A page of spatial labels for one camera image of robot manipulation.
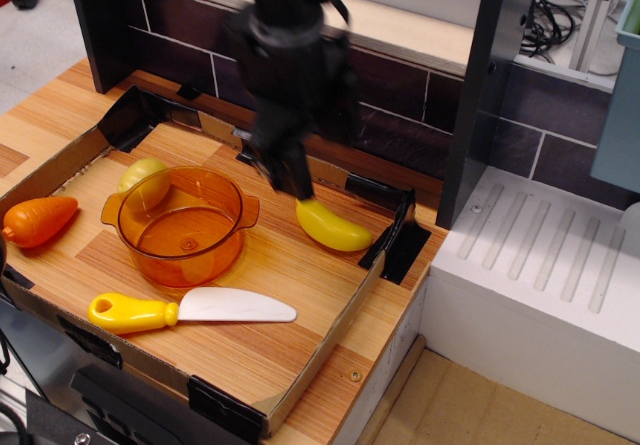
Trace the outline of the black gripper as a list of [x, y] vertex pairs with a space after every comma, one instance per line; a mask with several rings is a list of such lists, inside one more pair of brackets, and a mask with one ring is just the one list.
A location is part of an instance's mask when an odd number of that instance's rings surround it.
[[253, 7], [232, 15], [226, 31], [241, 81], [255, 101], [250, 143], [275, 191], [299, 201], [314, 189], [302, 142], [310, 133], [352, 145], [359, 133], [358, 80], [349, 63], [349, 35], [261, 23]]

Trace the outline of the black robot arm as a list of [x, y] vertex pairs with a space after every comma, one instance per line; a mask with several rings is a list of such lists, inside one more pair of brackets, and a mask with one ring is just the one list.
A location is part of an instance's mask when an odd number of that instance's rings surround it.
[[253, 0], [226, 22], [241, 83], [255, 104], [247, 148], [272, 188], [300, 201], [314, 196], [306, 137], [349, 144], [359, 130], [349, 35], [324, 36], [326, 4], [349, 17], [341, 0]]

